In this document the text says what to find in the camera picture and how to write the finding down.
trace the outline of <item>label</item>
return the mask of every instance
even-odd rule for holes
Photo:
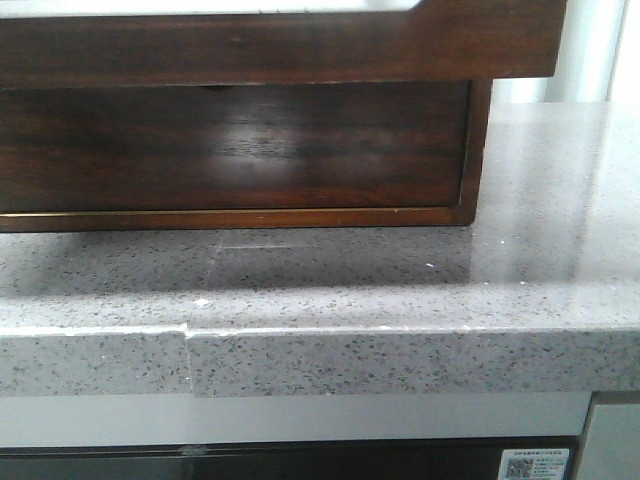
[[[563,480],[568,462],[567,448],[504,450],[498,480]]]

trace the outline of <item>wood grain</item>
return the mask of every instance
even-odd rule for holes
[[[565,0],[406,12],[0,20],[0,88],[548,76]]]
[[[0,210],[455,205],[468,88],[5,92]]]

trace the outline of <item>glossy surface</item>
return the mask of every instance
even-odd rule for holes
[[[0,212],[456,206],[468,94],[469,82],[4,92]]]
[[[494,107],[466,228],[0,235],[2,335],[188,326],[202,395],[638,389],[639,139]]]
[[[0,451],[6,480],[493,480],[504,449],[571,449],[575,438],[304,442]]]

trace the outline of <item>wooden cabinet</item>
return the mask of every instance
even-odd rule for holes
[[[564,1],[0,20],[0,230],[468,224]]]

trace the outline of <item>gray quartz countertop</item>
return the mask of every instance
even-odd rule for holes
[[[640,108],[494,106],[470,227],[0,235],[0,395],[640,390]]]

